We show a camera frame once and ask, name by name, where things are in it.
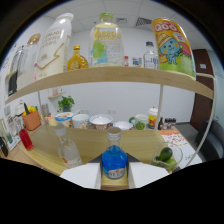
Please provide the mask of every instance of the green fruit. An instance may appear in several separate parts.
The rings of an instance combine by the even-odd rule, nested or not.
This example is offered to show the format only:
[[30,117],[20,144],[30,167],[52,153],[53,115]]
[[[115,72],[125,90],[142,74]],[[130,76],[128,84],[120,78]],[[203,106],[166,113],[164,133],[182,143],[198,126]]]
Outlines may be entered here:
[[173,151],[171,148],[169,147],[165,147],[162,149],[162,151],[160,152],[160,160],[165,162],[167,161],[168,159],[171,158],[171,156],[173,155]]
[[170,171],[172,171],[176,168],[177,162],[175,159],[168,159],[165,161],[165,163],[169,164],[169,165],[166,165],[166,168],[169,169]]
[[137,123],[137,124],[136,124],[136,128],[137,128],[138,130],[144,130],[144,128],[145,128],[145,124],[144,124],[144,123]]

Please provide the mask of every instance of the white bottle cap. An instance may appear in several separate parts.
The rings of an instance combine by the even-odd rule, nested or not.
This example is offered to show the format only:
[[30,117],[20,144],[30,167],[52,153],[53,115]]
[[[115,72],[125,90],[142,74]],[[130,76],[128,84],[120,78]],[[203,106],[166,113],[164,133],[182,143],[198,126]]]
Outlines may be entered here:
[[157,108],[150,108],[149,109],[149,114],[156,116],[158,113],[158,109]]
[[56,135],[57,136],[63,136],[63,135],[65,135],[66,134],[65,126],[63,124],[58,124],[55,127],[55,132],[56,132]]
[[73,15],[72,13],[65,13],[65,14],[62,14],[62,15],[58,16],[58,17],[56,18],[56,20],[64,19],[64,18],[67,18],[67,19],[69,19],[69,20],[72,22],[72,20],[73,20],[73,18],[74,18],[74,15]]

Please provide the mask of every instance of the red bottle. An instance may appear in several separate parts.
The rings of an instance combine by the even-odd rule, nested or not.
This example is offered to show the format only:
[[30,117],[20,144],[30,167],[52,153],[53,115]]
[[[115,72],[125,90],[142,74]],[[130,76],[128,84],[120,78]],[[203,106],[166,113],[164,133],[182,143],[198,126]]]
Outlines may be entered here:
[[17,128],[18,128],[19,137],[21,138],[21,141],[23,142],[24,147],[28,151],[31,150],[33,148],[33,143],[26,129],[24,129],[23,125],[21,124],[20,120],[17,120]]

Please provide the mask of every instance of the plant pot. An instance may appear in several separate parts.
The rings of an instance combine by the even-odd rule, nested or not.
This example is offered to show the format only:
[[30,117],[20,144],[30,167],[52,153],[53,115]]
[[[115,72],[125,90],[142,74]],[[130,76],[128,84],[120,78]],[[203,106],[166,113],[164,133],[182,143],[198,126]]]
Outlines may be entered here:
[[69,109],[69,107],[64,107],[63,112],[71,112],[71,109]]

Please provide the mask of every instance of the table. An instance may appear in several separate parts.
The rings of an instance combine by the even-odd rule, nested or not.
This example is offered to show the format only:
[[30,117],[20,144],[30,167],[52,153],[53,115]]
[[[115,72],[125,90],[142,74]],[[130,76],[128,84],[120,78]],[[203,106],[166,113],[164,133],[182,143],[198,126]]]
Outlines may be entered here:
[[[106,150],[107,131],[78,128],[66,128],[66,130],[67,137],[76,143],[83,164],[88,163]],[[31,151],[27,151],[21,145],[20,149],[22,152],[44,167],[44,169],[60,176],[66,167],[57,152],[59,138],[55,134],[54,127],[49,125],[40,127],[31,136],[31,140],[34,148]],[[147,164],[151,163],[154,148],[161,141],[163,141],[163,138],[158,130],[124,130],[121,132],[123,150]],[[103,174],[101,186],[102,189],[128,189],[127,175],[125,174],[118,180],[110,180]]]

